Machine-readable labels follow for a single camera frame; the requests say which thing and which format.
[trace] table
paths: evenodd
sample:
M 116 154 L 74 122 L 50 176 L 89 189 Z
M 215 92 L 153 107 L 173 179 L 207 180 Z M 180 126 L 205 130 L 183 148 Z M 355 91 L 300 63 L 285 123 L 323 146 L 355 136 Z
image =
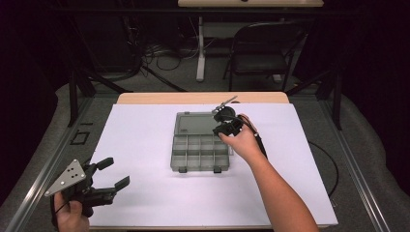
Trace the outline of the table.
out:
M 238 155 L 230 157 L 229 170 L 220 174 L 181 174 L 169 165 L 176 112 L 211 110 L 233 95 L 240 103 L 231 106 L 259 126 L 270 162 L 305 200 L 318 225 L 337 224 L 302 126 L 285 94 L 128 93 L 113 105 L 92 162 L 106 157 L 114 157 L 115 162 L 96 173 L 95 188 L 110 187 L 127 175 L 131 183 L 118 192 L 112 205 L 94 208 L 91 228 L 270 228 L 251 171 Z
M 319 8 L 323 6 L 322 0 L 178 0 L 178 6 L 190 8 Z M 243 24 L 229 28 L 230 33 L 237 31 Z M 205 50 L 204 50 L 204 21 L 202 16 L 198 22 L 199 58 L 196 72 L 196 81 L 204 80 Z

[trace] white table leg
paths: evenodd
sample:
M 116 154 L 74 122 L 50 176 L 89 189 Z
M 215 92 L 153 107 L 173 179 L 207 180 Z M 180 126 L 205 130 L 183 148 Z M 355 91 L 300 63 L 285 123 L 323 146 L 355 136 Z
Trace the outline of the white table leg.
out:
M 204 32 L 202 16 L 199 17 L 198 23 L 198 39 L 199 39 L 199 58 L 198 58 L 198 68 L 196 71 L 196 81 L 202 82 L 204 80 L 205 73 L 205 51 L 204 51 Z

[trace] person's left hand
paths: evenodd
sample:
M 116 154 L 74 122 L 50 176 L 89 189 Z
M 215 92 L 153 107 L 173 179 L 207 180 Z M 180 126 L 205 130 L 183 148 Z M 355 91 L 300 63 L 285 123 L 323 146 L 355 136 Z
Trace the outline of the person's left hand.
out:
M 54 210 L 60 209 L 66 202 L 63 194 L 57 192 L 54 195 Z M 60 232 L 86 232 L 90 229 L 88 217 L 81 214 L 82 204 L 78 201 L 70 201 L 56 214 L 58 231 Z

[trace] person's right hand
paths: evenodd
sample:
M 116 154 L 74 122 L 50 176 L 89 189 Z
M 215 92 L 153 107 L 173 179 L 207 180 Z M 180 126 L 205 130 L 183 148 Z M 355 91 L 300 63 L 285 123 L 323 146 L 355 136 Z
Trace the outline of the person's right hand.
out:
M 245 122 L 249 123 L 256 131 L 256 128 L 253 126 L 248 116 L 245 114 L 240 114 L 239 116 Z M 219 136 L 222 142 L 231 146 L 233 150 L 235 150 L 235 152 L 247 162 L 249 162 L 250 158 L 264 156 L 256 142 L 253 131 L 245 124 L 236 136 L 226 136 L 223 133 L 219 133 Z

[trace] black wall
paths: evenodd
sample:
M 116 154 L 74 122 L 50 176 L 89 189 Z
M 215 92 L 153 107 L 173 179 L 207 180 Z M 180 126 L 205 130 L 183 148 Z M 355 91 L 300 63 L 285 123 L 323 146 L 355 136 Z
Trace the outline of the black wall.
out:
M 2 204 L 36 151 L 57 105 L 52 84 L 3 12 L 0 79 Z
M 387 167 L 410 195 L 410 4 L 404 0 L 325 2 L 327 9 L 359 7 L 369 12 L 369 30 L 343 62 L 342 93 L 373 126 L 385 147 Z M 327 70 L 345 51 L 355 22 L 318 19 L 294 74 L 305 80 Z

